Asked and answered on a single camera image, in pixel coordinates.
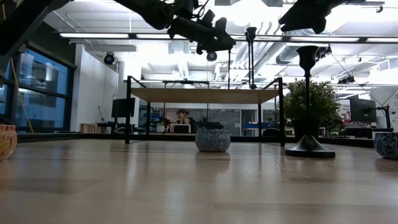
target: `computer monitor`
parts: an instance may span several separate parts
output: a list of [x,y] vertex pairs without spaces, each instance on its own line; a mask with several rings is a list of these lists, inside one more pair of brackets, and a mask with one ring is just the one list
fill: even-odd
[[[135,98],[130,99],[130,116],[134,115],[134,104],[136,102]],[[127,99],[113,100],[112,105],[112,118],[125,118],[126,117],[126,104]]]
[[351,122],[377,122],[376,103],[373,100],[350,98]]

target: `wooden tabletop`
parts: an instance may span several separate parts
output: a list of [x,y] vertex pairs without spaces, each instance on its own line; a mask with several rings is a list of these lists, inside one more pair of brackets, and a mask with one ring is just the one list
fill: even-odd
[[218,90],[131,88],[131,94],[150,103],[259,104],[278,96],[277,90]]

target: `blue and white pot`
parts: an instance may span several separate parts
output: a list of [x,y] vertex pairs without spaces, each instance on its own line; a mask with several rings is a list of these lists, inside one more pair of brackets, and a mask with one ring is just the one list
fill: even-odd
[[231,144],[229,131],[198,130],[195,144],[201,152],[226,152]]
[[398,133],[374,133],[374,149],[384,159],[398,159],[397,137]]

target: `person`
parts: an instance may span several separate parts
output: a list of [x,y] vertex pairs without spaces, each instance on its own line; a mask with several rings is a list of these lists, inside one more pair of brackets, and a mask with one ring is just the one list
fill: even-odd
[[191,124],[191,133],[196,133],[195,120],[188,117],[189,112],[185,109],[177,111],[178,121],[177,124]]

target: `patterned pot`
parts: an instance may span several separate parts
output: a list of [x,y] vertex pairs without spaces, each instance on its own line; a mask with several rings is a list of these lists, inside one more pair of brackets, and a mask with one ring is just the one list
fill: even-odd
[[201,152],[226,152],[231,144],[229,131],[198,130],[195,144]]
[[17,132],[14,125],[0,124],[0,161],[7,159],[17,147]]
[[383,159],[398,159],[397,135],[398,133],[374,133],[374,149]]

